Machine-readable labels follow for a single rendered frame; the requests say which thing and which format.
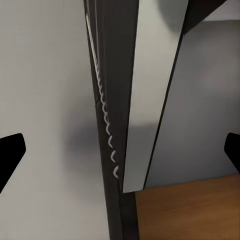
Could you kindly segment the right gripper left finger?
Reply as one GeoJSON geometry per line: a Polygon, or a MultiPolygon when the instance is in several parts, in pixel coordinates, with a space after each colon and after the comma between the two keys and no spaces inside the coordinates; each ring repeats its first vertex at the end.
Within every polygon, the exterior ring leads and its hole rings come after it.
{"type": "Polygon", "coordinates": [[[0,193],[26,153],[22,133],[0,138],[0,193]]]}

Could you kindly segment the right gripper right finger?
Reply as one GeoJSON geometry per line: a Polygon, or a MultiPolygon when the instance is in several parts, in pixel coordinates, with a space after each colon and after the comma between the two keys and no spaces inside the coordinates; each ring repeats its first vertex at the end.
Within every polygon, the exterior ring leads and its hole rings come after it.
{"type": "Polygon", "coordinates": [[[229,133],[225,140],[224,151],[240,172],[240,135],[229,133]]]}

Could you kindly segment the notebook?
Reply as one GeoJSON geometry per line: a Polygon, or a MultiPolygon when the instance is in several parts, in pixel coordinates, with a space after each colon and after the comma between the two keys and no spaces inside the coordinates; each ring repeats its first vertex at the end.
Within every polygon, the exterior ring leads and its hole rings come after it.
{"type": "Polygon", "coordinates": [[[86,0],[122,193],[145,190],[192,0],[86,0]]]}

